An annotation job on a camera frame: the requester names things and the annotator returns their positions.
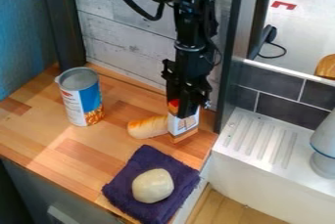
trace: bread bun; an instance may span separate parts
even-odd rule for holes
[[[132,120],[127,125],[129,135],[136,139],[147,139],[168,133],[168,116],[160,115]]]

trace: blue can label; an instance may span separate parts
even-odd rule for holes
[[[61,89],[71,123],[77,126],[89,126],[99,122],[104,116],[99,83],[79,91]]]

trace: purple cloth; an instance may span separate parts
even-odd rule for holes
[[[156,203],[138,202],[132,195],[131,183],[141,173],[154,168],[166,169],[172,177],[172,194]],[[199,171],[144,145],[102,192],[116,207],[142,223],[167,223],[199,183]]]

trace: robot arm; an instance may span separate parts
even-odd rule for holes
[[[215,51],[219,52],[212,41],[218,26],[215,0],[153,0],[160,3],[155,16],[132,0],[123,1],[151,21],[162,17],[165,3],[173,3],[176,55],[174,62],[163,60],[162,72],[162,78],[167,81],[167,102],[178,100],[179,118],[193,115],[199,106],[208,107],[212,87],[207,76],[215,66]]]

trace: electrical cable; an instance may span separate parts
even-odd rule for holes
[[[140,6],[138,6],[133,0],[123,0],[130,8],[132,8],[134,11],[136,11],[138,14],[140,14],[142,17],[150,20],[150,21],[158,21],[162,15],[165,3],[161,2],[160,5],[157,8],[156,15],[153,17],[152,15],[148,14],[146,11],[144,11]]]
[[[210,29],[210,26],[208,25],[208,22],[211,20],[210,19],[210,15],[211,15],[211,12],[209,11],[209,8],[210,8],[210,4],[208,3],[211,3],[213,2],[212,0],[205,0],[205,8],[204,8],[204,32],[205,32],[205,37],[206,37],[206,40],[215,48],[215,50],[218,52],[219,54],[219,59],[218,59],[218,62],[216,63],[215,61],[213,62],[210,62],[207,57],[205,57],[205,60],[210,64],[210,65],[213,65],[214,67],[220,65],[220,63],[222,62],[223,60],[223,55],[221,53],[221,51],[218,49],[218,47],[216,46],[216,44],[212,41],[211,37],[209,36],[209,29]]]
[[[284,48],[283,46],[280,46],[280,45],[275,44],[275,43],[272,43],[272,42],[266,42],[266,43],[267,43],[267,44],[270,44],[270,45],[272,45],[272,46],[275,46],[275,47],[277,47],[277,48],[280,48],[280,49],[283,51],[283,53],[280,54],[280,55],[277,55],[277,56],[264,56],[264,55],[261,55],[260,53],[258,53],[258,55],[259,55],[260,57],[265,58],[265,59],[275,59],[275,58],[279,58],[279,57],[282,57],[282,56],[286,55],[286,53],[287,53],[287,49]]]

